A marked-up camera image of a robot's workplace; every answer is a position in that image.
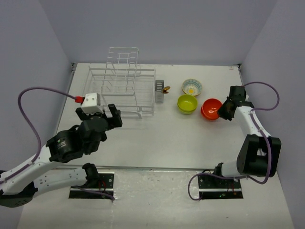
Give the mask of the orange bowl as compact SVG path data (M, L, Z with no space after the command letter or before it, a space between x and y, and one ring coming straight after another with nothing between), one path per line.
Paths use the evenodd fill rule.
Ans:
M215 121L219 118L219 115L217 113L216 109L212 109L212 108L201 108L201 115L203 116L203 118L210 120L210 121Z
M221 106L221 101L215 98L210 98L203 103L201 110L205 113L206 116L217 116L217 112Z

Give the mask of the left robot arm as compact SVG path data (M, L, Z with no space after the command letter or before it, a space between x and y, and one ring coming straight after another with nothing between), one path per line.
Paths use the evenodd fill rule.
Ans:
M60 131L41 148L38 157L31 157L17 168L0 173L0 204L8 208L23 206L33 198L64 187L85 189L95 187L102 181L95 164L86 163L58 175L47 172L64 163L90 155L106 141L106 131L122 127L121 112L114 104L108 106L111 116L102 109L86 114L81 108L75 110L80 125Z

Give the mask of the white floral ceramic bowl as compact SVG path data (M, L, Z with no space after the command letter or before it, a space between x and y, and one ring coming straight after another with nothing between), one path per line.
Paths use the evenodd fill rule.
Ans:
M201 94L201 91L196 91L196 90L188 90L188 91L183 91L185 94L188 94L188 95L192 95L192 96L198 96Z

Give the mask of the lime green bowl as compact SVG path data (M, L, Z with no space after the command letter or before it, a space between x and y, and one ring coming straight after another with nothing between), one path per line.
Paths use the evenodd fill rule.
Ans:
M184 108L184 107L179 107L178 106L179 112L184 114L184 115L190 115L190 114L194 113L196 109L197 109L197 107Z
M177 105L184 108L197 107L198 101L194 96L184 94L178 98Z

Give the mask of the yellow sun pattern bowl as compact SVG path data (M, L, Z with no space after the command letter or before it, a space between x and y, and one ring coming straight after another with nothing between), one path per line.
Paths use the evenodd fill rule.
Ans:
M182 91L196 90L202 92L203 86L196 79L186 79L182 84Z

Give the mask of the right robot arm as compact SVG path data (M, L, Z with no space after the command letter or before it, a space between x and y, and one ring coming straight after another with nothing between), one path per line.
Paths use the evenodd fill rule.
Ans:
M220 118L239 124L245 140L235 161L219 163L215 167L213 183L224 187L230 178L263 177L264 184L276 173L281 150L281 140L272 137L256 116L252 102L248 101L244 86L231 86L229 96L217 111Z

